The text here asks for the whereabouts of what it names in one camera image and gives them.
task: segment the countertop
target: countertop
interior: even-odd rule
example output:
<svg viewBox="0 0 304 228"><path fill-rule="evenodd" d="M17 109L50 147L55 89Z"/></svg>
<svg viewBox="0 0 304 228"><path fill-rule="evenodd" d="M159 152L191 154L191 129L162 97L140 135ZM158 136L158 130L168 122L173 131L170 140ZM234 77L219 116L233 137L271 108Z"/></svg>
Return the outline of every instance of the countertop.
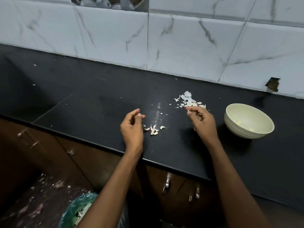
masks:
<svg viewBox="0 0 304 228"><path fill-rule="evenodd" d="M144 133L144 162L214 181L206 147L186 110L175 108L174 98L185 91L214 115L220 140L250 192L304 211L303 100L0 45L3 118L122 155L120 123L140 108L143 124L168 127L156 136ZM232 134L224 124L231 103L265 112L274 132L255 140Z"/></svg>

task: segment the hand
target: hand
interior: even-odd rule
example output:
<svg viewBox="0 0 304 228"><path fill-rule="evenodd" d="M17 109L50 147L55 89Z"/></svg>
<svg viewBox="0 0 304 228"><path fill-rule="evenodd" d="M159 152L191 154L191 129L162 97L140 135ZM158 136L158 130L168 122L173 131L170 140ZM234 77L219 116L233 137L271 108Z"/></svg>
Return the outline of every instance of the hand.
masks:
<svg viewBox="0 0 304 228"><path fill-rule="evenodd" d="M128 113L120 125L120 131L123 135L126 152L135 152L135 154L141 154L143 145L143 128L142 119L145 115L139 113L139 109L136 109Z"/></svg>
<svg viewBox="0 0 304 228"><path fill-rule="evenodd" d="M191 119L194 128L206 146L218 142L215 120L212 114L199 106L186 107L187 115Z"/></svg>

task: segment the bowl rim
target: bowl rim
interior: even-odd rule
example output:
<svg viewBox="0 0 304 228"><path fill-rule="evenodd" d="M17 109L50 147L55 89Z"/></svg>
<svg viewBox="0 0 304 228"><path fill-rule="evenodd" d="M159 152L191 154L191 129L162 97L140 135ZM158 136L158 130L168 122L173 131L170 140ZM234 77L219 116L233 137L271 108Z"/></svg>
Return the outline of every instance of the bowl rim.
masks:
<svg viewBox="0 0 304 228"><path fill-rule="evenodd" d="M235 123L235 122L231 119L231 117L229 116L229 113L227 112L227 108L228 108L229 106L231 106L231 105L246 105L246 106L249 106L249 107L251 107L251 108L254 108L254 109L256 109L256 110L262 112L262 113L271 121L271 123L272 123L272 130L269 131L269 132L267 132L267 133L258 133L258 132L255 132L255 131L250 131L250 130L248 130L248 129L246 129L246 128L240 126L240 125L238 125L237 123ZM275 124L273 123L272 119L271 119L267 114L265 114L263 111L257 109L256 107L253 107L253 106L250 106L250 105L247 105L247 104L243 104L243 103L232 103L232 104L230 104L230 105L228 105L228 106L226 107L226 111L225 111L225 112L226 112L227 116L229 117L229 119L230 119L231 121L233 121L234 124L236 124L237 126L243 128L243 129L245 129L245 130L247 130L247 131L250 131L250 132L252 132L252 133L256 133L256 134L269 134L269 133L273 132L274 129L275 129Z"/></svg>

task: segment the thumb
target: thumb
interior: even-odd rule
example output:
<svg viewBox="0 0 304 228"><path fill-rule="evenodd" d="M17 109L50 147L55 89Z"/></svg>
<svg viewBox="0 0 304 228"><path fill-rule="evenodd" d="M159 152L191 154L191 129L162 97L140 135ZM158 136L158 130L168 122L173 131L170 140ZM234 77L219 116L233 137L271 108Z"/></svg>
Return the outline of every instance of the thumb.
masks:
<svg viewBox="0 0 304 228"><path fill-rule="evenodd" d="M134 120L135 120L134 125L136 125L136 126L141 126L141 122L142 122L141 113L138 113L138 114L134 117Z"/></svg>
<svg viewBox="0 0 304 228"><path fill-rule="evenodd" d="M194 125L200 122L195 112L191 112L190 110L188 110L187 115L191 119Z"/></svg>

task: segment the person's left hand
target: person's left hand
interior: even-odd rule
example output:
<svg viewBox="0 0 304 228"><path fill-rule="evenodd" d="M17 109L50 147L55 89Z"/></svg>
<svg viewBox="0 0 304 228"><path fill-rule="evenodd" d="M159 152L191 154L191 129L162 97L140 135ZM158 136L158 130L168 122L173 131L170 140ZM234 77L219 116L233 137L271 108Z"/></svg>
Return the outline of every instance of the person's left hand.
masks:
<svg viewBox="0 0 304 228"><path fill-rule="evenodd" d="M140 109L136 109L128 113L120 125L120 131L126 144L126 153L134 152L141 154L143 145L143 128L142 119L145 115L139 113Z"/></svg>

